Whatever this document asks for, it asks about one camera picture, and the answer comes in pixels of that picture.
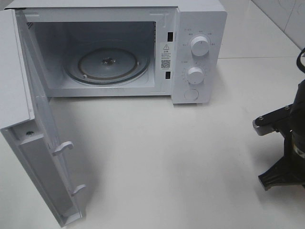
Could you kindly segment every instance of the microwave door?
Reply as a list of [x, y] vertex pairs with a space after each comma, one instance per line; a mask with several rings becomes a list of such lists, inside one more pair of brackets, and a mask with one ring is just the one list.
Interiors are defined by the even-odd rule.
[[0, 130], [61, 226], [82, 217], [21, 10], [0, 11]]

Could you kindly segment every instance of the warning label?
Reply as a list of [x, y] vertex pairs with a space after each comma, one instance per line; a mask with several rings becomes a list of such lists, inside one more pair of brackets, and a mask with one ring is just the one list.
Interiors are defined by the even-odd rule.
[[173, 51], [174, 51], [174, 42], [160, 43], [161, 70], [170, 71], [172, 69]]

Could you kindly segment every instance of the power level knob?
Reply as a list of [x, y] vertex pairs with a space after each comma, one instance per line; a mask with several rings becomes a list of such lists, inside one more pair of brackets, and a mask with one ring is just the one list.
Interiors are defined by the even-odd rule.
[[186, 78], [190, 84], [199, 84], [204, 80], [204, 73], [201, 68], [193, 67], [187, 72]]
[[195, 56], [204, 56], [210, 49], [210, 42], [204, 36], [195, 37], [191, 41], [191, 49]]

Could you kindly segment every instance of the white microwave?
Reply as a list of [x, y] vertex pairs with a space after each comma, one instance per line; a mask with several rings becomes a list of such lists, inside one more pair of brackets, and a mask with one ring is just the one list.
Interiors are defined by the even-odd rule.
[[206, 103], [227, 13], [218, 0], [15, 0], [0, 11], [0, 129], [61, 226], [80, 217], [52, 97]]

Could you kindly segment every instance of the white countertop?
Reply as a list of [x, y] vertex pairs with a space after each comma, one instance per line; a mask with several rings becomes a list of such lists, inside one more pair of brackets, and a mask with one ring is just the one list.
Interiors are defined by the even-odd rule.
[[[51, 106], [87, 216], [68, 229], [299, 229], [305, 190], [257, 176], [283, 156], [252, 120], [293, 102], [299, 49], [252, 2], [222, 0], [228, 21], [209, 104], [169, 97], [62, 98]], [[0, 136], [0, 225], [57, 221]]]

